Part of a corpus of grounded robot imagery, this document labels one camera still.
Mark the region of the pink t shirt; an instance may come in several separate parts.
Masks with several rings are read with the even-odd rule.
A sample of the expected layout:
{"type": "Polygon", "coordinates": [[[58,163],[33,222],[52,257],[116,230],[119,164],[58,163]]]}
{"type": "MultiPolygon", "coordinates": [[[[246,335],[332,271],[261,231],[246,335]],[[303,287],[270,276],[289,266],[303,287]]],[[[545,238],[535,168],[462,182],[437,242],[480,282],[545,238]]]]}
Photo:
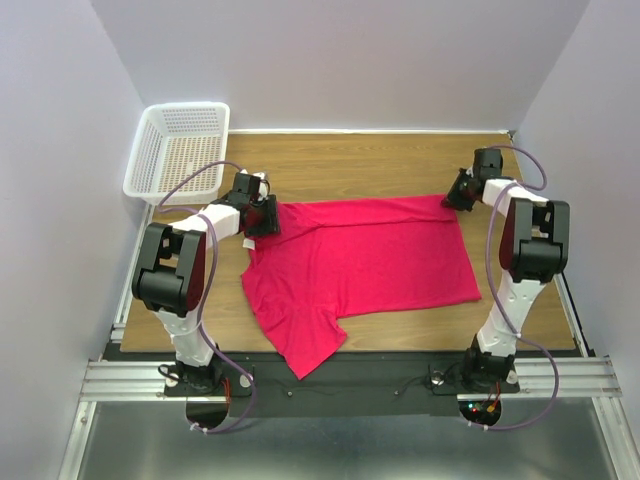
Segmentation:
{"type": "Polygon", "coordinates": [[[439,195],[281,203],[241,276],[266,338],[302,380],[345,342],[342,318],[478,301],[456,213],[439,195]]]}

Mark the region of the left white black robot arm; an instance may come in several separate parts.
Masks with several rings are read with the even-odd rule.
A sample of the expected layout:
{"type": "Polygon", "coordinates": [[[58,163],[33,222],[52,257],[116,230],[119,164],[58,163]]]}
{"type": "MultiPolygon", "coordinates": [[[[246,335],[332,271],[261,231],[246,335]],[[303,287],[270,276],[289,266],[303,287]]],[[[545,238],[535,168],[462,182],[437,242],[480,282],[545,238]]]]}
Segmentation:
{"type": "Polygon", "coordinates": [[[228,382],[217,345],[206,334],[202,315],[213,283],[207,252],[218,259],[218,242],[242,234],[248,239],[280,231],[277,199],[264,172],[235,174],[231,190],[169,224],[146,226],[131,291],[162,323],[175,350],[175,363],[159,368],[167,389],[208,395],[228,382]]]}

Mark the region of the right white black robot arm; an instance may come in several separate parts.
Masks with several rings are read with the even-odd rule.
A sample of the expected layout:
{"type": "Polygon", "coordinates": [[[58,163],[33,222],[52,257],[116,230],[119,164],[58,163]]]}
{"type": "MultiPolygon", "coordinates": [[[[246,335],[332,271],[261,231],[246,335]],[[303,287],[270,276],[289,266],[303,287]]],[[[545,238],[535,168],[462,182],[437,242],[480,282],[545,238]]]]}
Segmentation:
{"type": "Polygon", "coordinates": [[[569,257],[570,206],[538,193],[546,188],[522,184],[503,174],[502,145],[474,151],[471,167],[460,169],[442,206],[470,211],[477,203],[492,208],[485,244],[485,271],[493,306],[460,366],[463,384],[482,390],[494,383],[515,384],[518,343],[548,359],[548,349],[525,338],[522,328],[538,295],[563,273],[569,257]]]}

